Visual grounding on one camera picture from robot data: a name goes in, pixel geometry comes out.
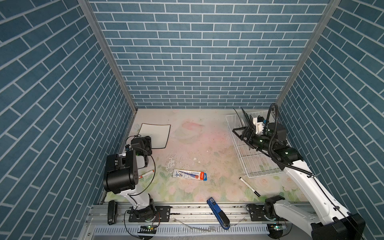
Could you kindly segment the white square plate black rim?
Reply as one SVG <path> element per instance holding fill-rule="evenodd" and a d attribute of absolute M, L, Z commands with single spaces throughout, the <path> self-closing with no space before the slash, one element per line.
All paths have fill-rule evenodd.
<path fill-rule="evenodd" d="M 165 149 L 170 135 L 171 125 L 141 125 L 139 135 L 150 137 L 152 140 L 152 149 Z"/>

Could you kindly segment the red marker pen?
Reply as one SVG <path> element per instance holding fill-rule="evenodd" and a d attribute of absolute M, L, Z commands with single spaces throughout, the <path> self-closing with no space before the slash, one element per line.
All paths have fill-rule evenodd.
<path fill-rule="evenodd" d="M 150 170 L 150 171 L 140 175 L 139 178 L 142 179 L 142 178 L 144 178 L 146 176 L 150 176 L 150 175 L 154 174 L 154 172 L 155 172 L 155 170 Z"/>

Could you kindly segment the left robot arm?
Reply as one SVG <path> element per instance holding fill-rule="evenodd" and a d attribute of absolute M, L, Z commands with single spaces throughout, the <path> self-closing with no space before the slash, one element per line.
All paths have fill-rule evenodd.
<path fill-rule="evenodd" d="M 139 169 L 148 166 L 151 156 L 151 137 L 134 136 L 125 153 L 107 156 L 103 177 L 105 191 L 126 198 L 133 205 L 130 214 L 145 222 L 157 214 L 153 199 L 139 186 Z"/>

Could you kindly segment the black white marker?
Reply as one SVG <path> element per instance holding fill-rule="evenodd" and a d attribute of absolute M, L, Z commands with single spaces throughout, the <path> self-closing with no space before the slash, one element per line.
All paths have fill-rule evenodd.
<path fill-rule="evenodd" d="M 261 195 L 248 183 L 246 182 L 242 177 L 239 177 L 240 181 L 244 183 L 257 197 L 260 197 Z"/>

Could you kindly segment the blue white pen box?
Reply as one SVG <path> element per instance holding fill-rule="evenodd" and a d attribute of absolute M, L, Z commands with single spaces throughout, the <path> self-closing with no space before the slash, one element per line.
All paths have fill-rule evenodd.
<path fill-rule="evenodd" d="M 177 179 L 207 181 L 207 174 L 201 171 L 174 169 L 172 177 Z"/>

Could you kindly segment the blue black stapler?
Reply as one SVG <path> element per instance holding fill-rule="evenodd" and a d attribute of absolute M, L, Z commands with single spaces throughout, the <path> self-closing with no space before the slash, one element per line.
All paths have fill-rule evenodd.
<path fill-rule="evenodd" d="M 224 230 L 230 228 L 230 220 L 213 198 L 207 200 L 207 204 Z"/>

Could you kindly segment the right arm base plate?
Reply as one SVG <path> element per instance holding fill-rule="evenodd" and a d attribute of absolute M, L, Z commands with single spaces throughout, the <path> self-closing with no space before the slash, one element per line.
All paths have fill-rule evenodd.
<path fill-rule="evenodd" d="M 256 204 L 247 204 L 246 210 L 248 211 L 252 222 L 261 222 L 261 221 L 285 221 L 286 219 L 280 218 L 277 216 L 267 217 L 265 213 L 264 205 L 256 205 Z"/>

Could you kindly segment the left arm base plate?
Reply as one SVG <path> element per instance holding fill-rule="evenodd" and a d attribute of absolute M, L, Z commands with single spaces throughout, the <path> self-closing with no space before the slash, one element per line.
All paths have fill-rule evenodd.
<path fill-rule="evenodd" d="M 142 210 L 135 210 L 131 207 L 129 210 L 130 223 L 144 223 L 144 222 L 169 222 L 171 207 L 170 206 L 148 206 Z"/>

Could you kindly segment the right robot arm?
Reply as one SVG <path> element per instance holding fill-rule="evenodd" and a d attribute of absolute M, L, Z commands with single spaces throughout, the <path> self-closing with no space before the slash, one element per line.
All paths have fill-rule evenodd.
<path fill-rule="evenodd" d="M 360 214 L 352 214 L 321 184 L 299 151 L 289 146 L 287 130 L 278 117 L 276 103 L 271 104 L 265 118 L 252 118 L 243 111 L 239 116 L 241 127 L 232 129 L 232 133 L 286 173 L 316 213 L 310 214 L 277 195 L 265 200 L 264 217 L 269 221 L 287 220 L 313 240 L 362 240 L 365 220 Z"/>

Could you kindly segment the aluminium mounting rail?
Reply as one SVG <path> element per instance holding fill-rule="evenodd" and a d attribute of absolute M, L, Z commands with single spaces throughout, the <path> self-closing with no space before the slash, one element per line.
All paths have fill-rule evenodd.
<path fill-rule="evenodd" d="M 218 205 L 229 218 L 230 227 L 244 224 L 266 224 L 270 233 L 273 231 L 286 233 L 293 226 L 293 223 L 288 219 L 284 222 L 252 222 L 246 210 L 247 204 L 264 205 L 263 203 L 219 203 Z M 98 226 L 140 226 L 145 231 L 153 234 L 156 233 L 157 228 L 161 225 L 185 225 L 187 227 L 192 227 L 193 225 L 219 225 L 221 227 L 207 203 L 156 203 L 155 205 L 171 207 L 169 222 L 130 223 L 128 221 L 130 216 L 129 210 L 132 206 L 128 203 L 118 203 L 117 222 L 114 225 L 108 225 L 108 204 L 93 205 L 86 219 L 83 233 L 88 238 L 94 237 L 94 229 Z"/>

